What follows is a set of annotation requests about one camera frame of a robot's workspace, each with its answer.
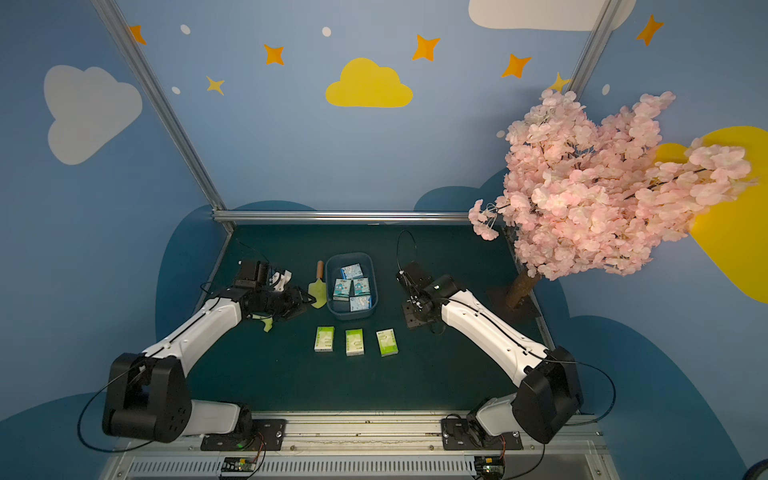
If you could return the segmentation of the green pocket tissue pack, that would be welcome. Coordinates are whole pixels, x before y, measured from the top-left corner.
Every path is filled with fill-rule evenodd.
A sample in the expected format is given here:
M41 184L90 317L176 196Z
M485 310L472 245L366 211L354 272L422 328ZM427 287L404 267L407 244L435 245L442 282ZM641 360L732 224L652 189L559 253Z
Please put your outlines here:
M350 329L345 331L345 353L348 357L359 356L365 353L364 333L362 329Z
M316 330L314 351L327 353L333 351L335 328L333 326L318 327Z
M377 331L376 338L379 345L380 355L382 357L388 357L399 353L399 348L393 329Z

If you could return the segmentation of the blue plastic storage box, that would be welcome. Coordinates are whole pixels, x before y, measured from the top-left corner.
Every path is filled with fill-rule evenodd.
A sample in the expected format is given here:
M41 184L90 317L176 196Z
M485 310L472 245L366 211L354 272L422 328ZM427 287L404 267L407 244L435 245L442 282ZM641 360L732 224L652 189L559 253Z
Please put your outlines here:
M378 304L377 282L371 257L362 252L339 254L325 264L327 305L340 321L373 315Z

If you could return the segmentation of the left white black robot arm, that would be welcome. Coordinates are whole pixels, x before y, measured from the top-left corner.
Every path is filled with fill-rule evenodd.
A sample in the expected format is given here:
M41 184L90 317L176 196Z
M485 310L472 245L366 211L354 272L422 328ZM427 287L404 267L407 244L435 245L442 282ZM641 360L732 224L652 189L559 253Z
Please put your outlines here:
M232 285L205 301L187 321L138 354L110 367L102 417L104 434L171 443L182 436L235 440L253 434L250 411L231 402L195 400L187 377L195 364L242 321L289 320L315 303L292 274L267 262L244 260Z

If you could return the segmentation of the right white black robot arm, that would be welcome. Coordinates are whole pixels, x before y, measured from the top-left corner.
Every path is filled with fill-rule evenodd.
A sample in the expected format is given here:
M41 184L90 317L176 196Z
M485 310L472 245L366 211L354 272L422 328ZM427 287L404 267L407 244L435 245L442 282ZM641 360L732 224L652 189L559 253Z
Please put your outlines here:
M521 429L548 444L582 407L577 362L562 347L550 350L507 324L451 276L433 279L416 262L400 267L397 280L410 327L441 322L462 333L505 372L517 390L491 398L469 414L480 434L496 437Z

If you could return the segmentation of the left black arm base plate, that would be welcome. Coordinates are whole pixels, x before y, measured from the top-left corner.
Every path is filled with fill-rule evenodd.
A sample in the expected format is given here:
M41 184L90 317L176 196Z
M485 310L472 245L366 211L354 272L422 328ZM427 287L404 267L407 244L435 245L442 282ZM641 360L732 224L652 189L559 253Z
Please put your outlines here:
M227 434L205 435L201 451L280 451L285 438L285 419L257 418L235 427Z

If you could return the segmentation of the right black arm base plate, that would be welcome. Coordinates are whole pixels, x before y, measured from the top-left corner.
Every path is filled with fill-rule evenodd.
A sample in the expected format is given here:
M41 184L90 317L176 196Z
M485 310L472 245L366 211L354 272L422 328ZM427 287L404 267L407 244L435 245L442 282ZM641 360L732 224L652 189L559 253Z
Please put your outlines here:
M474 420L449 414L440 420L443 448L459 450L522 450L523 444L517 431L492 436Z

